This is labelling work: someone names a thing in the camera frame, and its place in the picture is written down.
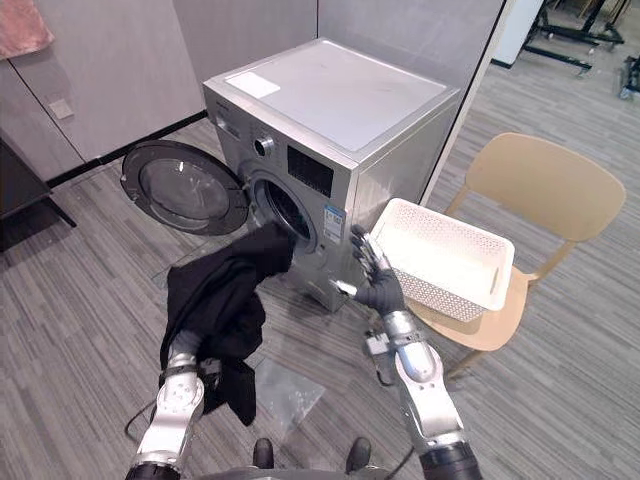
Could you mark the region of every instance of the washing machine door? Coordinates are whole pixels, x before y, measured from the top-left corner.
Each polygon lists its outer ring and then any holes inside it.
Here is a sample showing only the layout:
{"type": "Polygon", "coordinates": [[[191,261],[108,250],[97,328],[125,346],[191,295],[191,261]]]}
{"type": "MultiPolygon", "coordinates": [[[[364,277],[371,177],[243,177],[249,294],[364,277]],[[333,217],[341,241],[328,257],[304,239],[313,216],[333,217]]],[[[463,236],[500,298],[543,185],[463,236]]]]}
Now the washing machine door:
{"type": "Polygon", "coordinates": [[[122,164],[122,188],[145,213],[194,235],[224,235],[247,220],[238,177],[192,145],[154,140],[136,145],[122,164]]]}

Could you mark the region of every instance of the label sticker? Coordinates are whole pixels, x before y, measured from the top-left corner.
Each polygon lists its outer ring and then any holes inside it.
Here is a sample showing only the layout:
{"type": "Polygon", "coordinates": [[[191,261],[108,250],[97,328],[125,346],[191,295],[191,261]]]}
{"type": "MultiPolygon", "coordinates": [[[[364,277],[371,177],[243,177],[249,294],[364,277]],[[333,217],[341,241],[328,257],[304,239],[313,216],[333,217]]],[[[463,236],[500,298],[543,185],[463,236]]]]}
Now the label sticker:
{"type": "Polygon", "coordinates": [[[327,205],[324,207],[324,236],[334,243],[342,241],[342,226],[344,225],[344,212],[336,207],[327,205]]]}
{"type": "Polygon", "coordinates": [[[253,72],[241,73],[235,77],[227,78],[227,83],[239,88],[252,97],[262,98],[280,90],[280,87],[266,78],[262,78],[253,72]]]}

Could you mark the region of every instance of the washing machine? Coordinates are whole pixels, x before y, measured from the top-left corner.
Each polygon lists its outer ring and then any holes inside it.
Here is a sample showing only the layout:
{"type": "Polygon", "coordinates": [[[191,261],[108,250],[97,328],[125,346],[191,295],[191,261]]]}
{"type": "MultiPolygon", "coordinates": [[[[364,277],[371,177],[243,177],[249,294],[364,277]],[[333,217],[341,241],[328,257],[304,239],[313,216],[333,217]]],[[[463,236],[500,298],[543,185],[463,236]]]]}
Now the washing machine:
{"type": "Polygon", "coordinates": [[[276,221],[297,239],[289,277],[330,311],[358,284],[349,229],[394,197],[418,201],[458,90],[326,39],[204,83],[224,161],[176,142],[138,145],[122,186],[159,221],[198,235],[276,221]]]}

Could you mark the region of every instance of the laundry basket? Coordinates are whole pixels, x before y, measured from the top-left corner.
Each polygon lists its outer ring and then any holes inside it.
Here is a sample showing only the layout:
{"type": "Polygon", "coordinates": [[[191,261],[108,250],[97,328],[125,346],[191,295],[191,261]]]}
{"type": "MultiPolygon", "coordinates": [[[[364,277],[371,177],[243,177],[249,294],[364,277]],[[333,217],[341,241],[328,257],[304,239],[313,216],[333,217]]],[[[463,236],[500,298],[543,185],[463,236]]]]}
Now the laundry basket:
{"type": "Polygon", "coordinates": [[[371,236],[405,296],[463,322],[504,306],[514,254],[509,240],[398,198],[371,236]]]}

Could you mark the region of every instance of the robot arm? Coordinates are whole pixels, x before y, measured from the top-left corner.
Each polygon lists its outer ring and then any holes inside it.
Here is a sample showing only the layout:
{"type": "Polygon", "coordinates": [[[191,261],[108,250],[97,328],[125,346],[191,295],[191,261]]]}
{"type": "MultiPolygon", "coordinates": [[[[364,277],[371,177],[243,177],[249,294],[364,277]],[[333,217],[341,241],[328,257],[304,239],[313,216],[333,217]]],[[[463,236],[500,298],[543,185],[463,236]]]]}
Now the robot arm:
{"type": "Polygon", "coordinates": [[[198,378],[195,357],[199,344],[198,337],[186,330],[174,340],[153,421],[140,442],[127,480],[180,478],[192,429],[202,416],[204,404],[204,385],[198,378]]]}
{"type": "Polygon", "coordinates": [[[369,338],[367,346],[372,355],[394,355],[403,416],[425,478],[481,479],[462,421],[444,386],[440,356],[425,341],[414,315],[405,307],[400,283],[388,259],[359,227],[353,229],[353,243],[371,286],[358,289],[341,281],[333,283],[382,317],[385,333],[369,338]]]}

